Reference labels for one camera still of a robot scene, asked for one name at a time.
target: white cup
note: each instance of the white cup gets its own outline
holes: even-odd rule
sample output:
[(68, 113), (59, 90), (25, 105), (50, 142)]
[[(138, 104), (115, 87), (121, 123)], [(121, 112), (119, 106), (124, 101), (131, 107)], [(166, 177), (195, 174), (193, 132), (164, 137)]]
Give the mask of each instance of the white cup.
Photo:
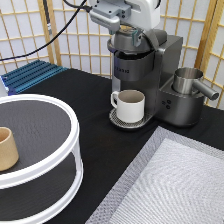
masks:
[(144, 117), (145, 96), (136, 90), (125, 90), (111, 94), (111, 104), (117, 109), (117, 117), (125, 123), (136, 123)]

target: black table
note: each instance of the black table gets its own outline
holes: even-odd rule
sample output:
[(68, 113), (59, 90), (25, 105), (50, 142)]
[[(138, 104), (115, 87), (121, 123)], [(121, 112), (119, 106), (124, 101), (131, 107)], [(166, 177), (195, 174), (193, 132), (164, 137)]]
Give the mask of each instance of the black table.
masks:
[(69, 104), (80, 123), (84, 179), (74, 200), (49, 224), (83, 224), (95, 211), (158, 126), (224, 150), (224, 111), (204, 107), (192, 128), (152, 120), (137, 132), (123, 132), (109, 121), (111, 80), (67, 70), (23, 92), (56, 97)]

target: round tray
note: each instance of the round tray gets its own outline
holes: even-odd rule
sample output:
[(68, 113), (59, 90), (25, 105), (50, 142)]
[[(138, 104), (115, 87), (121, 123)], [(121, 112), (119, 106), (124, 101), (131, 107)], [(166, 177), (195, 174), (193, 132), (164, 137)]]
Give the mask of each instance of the round tray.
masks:
[(19, 186), (0, 190), (0, 223), (43, 223), (58, 214), (74, 197), (82, 173), (69, 154), (58, 166), (41, 177)]
[(0, 115), (1, 126), (13, 132), (20, 156), (14, 167), (0, 172), (0, 189), (23, 184), (50, 171), (78, 144), (76, 115), (58, 99), (32, 94), (2, 97)]

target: wooden cup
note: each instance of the wooden cup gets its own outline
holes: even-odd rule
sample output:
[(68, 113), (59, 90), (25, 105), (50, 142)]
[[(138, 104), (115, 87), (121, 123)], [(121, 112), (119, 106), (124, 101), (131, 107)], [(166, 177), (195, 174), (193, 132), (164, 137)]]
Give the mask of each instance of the wooden cup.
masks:
[(19, 154), (12, 131), (0, 127), (0, 171), (11, 168), (18, 159)]

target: black cable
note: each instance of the black cable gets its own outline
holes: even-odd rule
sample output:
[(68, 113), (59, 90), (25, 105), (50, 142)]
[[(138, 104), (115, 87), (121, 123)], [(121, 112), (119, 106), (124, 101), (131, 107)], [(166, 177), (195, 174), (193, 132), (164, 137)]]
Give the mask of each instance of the black cable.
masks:
[[(82, 2), (82, 4), (80, 5), (80, 7), (82, 7), (83, 5), (85, 5), (86, 2), (87, 2), (87, 0), (84, 0)], [(30, 56), (32, 54), (37, 53), (38, 51), (42, 50), (43, 48), (47, 47), (48, 45), (50, 45), (51, 43), (53, 43), (67, 29), (67, 27), (71, 24), (71, 22), (77, 16), (77, 14), (79, 13), (79, 11), (80, 11), (80, 8), (77, 9), (77, 11), (74, 13), (74, 15), (72, 16), (72, 18), (65, 25), (65, 27), (50, 42), (48, 42), (44, 46), (38, 48), (37, 50), (35, 50), (35, 51), (33, 51), (33, 52), (29, 53), (29, 54), (24, 54), (24, 55), (21, 55), (21, 56), (16, 56), (16, 57), (11, 57), (11, 58), (3, 58), (3, 59), (0, 59), (0, 61), (7, 61), (7, 60), (16, 59), (16, 58), (28, 57), (28, 56)]]
[(159, 0), (158, 4), (157, 4), (157, 6), (156, 6), (156, 9), (159, 8), (159, 6), (160, 6), (160, 4), (161, 4), (161, 1), (162, 1), (162, 0)]
[(63, 0), (65, 4), (67, 4), (68, 6), (75, 8), (75, 9), (84, 9), (86, 10), (86, 12), (90, 12), (90, 10), (92, 9), (92, 7), (88, 6), (88, 5), (84, 5), (84, 6), (79, 6), (79, 5), (72, 5), (71, 3), (67, 2), (66, 0)]

